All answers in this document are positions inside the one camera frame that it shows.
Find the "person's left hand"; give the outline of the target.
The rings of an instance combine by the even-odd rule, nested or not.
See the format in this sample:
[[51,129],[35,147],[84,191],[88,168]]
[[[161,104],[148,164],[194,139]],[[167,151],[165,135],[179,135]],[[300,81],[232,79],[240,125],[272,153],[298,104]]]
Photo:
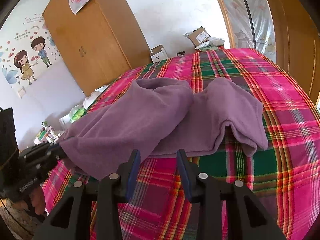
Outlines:
[[37,215],[44,215],[46,213],[46,201],[43,189],[40,185],[35,187],[29,194],[31,205],[35,209]]

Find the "left floral sleeve forearm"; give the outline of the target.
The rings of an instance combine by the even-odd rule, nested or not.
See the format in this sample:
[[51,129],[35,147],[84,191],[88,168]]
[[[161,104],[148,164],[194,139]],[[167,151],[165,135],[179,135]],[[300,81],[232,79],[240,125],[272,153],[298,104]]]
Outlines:
[[15,239],[33,239],[39,221],[24,209],[17,209],[8,200],[1,200],[1,217]]

